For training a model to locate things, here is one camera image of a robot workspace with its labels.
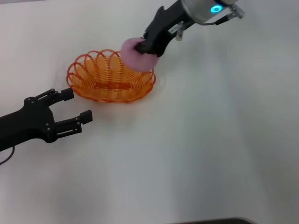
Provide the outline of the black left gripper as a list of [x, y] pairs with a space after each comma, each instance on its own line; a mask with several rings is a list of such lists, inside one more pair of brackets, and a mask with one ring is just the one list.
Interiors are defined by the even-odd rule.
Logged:
[[74, 98], [72, 88], [50, 89], [34, 99], [26, 99], [24, 106], [0, 118], [0, 150], [6, 150], [31, 139], [42, 139], [52, 143], [59, 138], [82, 132], [82, 126], [93, 121], [91, 110], [78, 116], [55, 122], [49, 106]]

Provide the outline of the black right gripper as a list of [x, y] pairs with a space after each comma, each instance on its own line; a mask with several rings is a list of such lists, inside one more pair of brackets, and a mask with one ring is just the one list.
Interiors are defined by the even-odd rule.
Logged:
[[161, 6], [143, 35], [144, 41], [138, 42], [134, 50], [140, 54], [154, 54], [161, 57], [167, 45], [175, 38], [176, 33], [169, 30], [180, 22], [187, 23], [187, 14], [182, 2], [177, 0], [169, 8]]

